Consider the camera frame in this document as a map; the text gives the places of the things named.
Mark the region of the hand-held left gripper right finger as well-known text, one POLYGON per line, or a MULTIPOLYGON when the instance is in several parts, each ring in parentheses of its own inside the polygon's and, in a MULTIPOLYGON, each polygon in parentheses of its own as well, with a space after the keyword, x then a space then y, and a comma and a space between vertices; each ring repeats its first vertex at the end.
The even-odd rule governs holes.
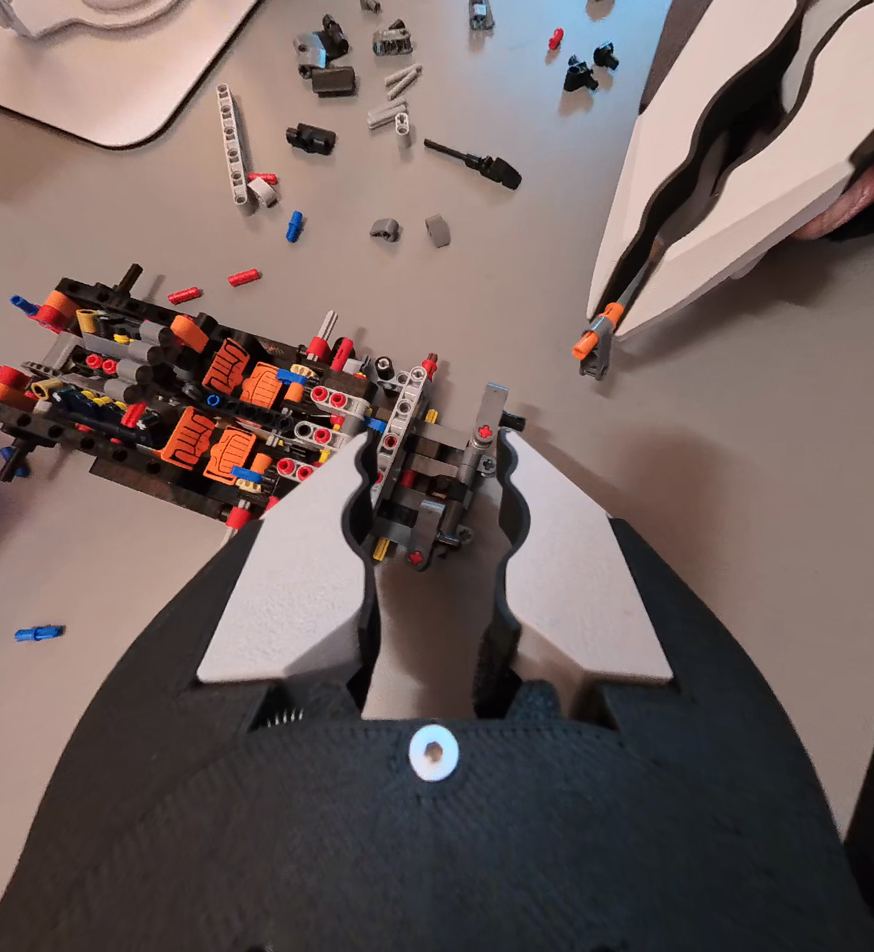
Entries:
POLYGON ((518 433, 500 433, 496 470, 510 547, 494 579, 493 717, 534 681, 550 684, 565 715, 595 684, 669 684, 607 511, 518 433))

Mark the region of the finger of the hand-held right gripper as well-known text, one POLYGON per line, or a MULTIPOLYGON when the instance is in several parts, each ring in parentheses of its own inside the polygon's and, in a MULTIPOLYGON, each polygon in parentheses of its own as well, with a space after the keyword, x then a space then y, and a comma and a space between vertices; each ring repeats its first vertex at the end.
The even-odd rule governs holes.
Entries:
POLYGON ((622 295, 617 339, 750 269, 829 208, 873 130, 874 2, 806 2, 790 64, 715 140, 685 207, 622 295))
POLYGON ((622 301, 695 190, 715 140, 780 79, 806 6, 671 3, 597 254, 588 317, 622 301))

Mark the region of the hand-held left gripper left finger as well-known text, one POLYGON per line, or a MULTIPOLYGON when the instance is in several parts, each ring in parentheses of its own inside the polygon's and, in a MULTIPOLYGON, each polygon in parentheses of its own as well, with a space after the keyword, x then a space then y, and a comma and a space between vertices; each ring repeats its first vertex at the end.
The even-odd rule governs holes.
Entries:
POLYGON ((378 441, 355 437, 261 520, 197 669, 204 684, 369 676, 380 613, 371 556, 378 441))

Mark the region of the partly built lego car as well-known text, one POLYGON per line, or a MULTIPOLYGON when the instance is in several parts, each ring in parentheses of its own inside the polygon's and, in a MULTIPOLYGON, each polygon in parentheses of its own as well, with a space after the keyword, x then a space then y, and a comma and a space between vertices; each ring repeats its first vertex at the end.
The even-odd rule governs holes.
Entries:
POLYGON ((435 353, 407 367, 361 356, 334 337, 335 311, 309 343, 284 343, 140 299, 142 273, 63 278, 41 304, 11 298, 54 338, 40 362, 0 363, 10 445, 77 450, 94 474, 221 522, 229 538, 369 431, 373 559, 402 552, 423 572, 471 541, 465 519, 495 474, 498 437, 526 426, 506 387, 486 384, 475 421, 455 429, 433 407, 435 353))

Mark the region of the dark grey lego bush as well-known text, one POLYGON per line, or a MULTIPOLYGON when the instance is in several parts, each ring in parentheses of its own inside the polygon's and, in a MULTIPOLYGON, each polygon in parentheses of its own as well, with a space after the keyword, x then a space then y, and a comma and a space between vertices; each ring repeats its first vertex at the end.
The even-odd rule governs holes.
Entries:
POLYGON ((598 382, 605 379, 610 367, 610 354, 615 335, 616 321, 606 313, 600 314, 589 328, 595 334, 594 346, 579 360, 579 372, 598 382))

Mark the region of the orange lego pin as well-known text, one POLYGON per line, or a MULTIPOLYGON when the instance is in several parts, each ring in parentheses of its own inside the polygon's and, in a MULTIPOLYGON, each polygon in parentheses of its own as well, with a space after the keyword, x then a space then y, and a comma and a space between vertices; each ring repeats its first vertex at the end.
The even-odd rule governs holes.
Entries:
POLYGON ((618 324, 621 321, 622 316, 624 315, 624 306, 619 302, 608 303, 597 315, 595 315, 588 324, 586 331, 583 333, 580 340, 572 349, 572 355, 580 360, 583 358, 588 351, 594 346, 595 343, 595 334, 589 332, 589 328, 592 326, 592 322, 600 315, 606 313, 610 318, 616 321, 615 333, 618 327, 618 324))

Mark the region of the black lego shaft piece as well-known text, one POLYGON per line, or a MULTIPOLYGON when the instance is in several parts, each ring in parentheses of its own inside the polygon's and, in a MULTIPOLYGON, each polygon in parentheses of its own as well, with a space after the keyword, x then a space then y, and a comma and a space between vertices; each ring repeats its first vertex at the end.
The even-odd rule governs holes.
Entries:
POLYGON ((437 153, 443 154, 463 163, 472 171, 478 172, 482 177, 503 187, 516 190, 522 183, 522 175, 505 160, 493 156, 480 156, 477 154, 462 152, 439 144, 429 138, 424 139, 424 147, 437 153))

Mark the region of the grey black lego panel assembly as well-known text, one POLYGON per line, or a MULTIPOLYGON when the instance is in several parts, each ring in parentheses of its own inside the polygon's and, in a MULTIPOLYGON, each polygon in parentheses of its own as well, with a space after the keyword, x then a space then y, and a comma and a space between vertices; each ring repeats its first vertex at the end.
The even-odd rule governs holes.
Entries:
POLYGON ((316 69, 326 69, 330 63, 349 53, 348 38, 330 14, 324 15, 322 30, 298 33, 292 47, 299 75, 304 79, 311 78, 316 69))

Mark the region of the long grey lego beam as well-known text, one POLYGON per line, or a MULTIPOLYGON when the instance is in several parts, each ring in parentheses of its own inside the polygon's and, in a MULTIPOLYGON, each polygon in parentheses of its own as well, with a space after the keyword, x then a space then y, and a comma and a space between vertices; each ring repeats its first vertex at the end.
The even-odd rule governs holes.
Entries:
POLYGON ((228 170, 229 194, 233 204, 248 213, 260 207, 277 206, 277 179, 265 173, 253 173, 248 169, 242 124, 229 85, 219 84, 216 87, 216 97, 228 170))

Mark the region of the person's right hand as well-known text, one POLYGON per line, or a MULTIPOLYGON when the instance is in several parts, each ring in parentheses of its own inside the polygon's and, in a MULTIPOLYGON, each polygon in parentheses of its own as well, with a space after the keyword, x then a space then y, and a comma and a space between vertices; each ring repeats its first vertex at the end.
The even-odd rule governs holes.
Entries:
POLYGON ((835 232, 874 205, 874 164, 867 167, 822 213, 791 233, 793 241, 815 241, 835 232))

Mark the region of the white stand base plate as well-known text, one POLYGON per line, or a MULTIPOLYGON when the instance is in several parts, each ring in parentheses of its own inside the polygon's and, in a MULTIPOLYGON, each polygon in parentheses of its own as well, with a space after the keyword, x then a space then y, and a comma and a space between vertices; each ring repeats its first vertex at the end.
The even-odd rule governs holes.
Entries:
POLYGON ((258 5, 0 2, 0 110, 106 149, 141 145, 258 5))

